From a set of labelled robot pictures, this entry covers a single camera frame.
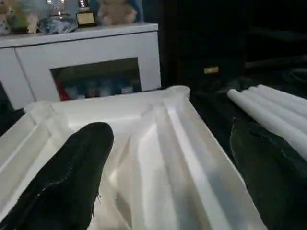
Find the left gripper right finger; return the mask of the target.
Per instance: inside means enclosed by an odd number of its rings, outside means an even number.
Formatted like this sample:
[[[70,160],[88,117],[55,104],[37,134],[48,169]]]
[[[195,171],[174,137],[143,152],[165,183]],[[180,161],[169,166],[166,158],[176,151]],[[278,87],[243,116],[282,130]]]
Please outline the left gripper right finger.
[[[233,121],[235,165],[269,230],[307,228],[307,162],[282,137],[259,124]]]

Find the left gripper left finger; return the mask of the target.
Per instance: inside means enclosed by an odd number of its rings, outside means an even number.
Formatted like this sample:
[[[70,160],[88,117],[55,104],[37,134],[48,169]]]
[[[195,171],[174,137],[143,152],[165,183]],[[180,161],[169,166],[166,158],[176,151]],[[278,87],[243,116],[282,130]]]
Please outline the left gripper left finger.
[[[86,230],[114,144],[106,122],[85,125],[39,170],[0,223],[2,230]]]

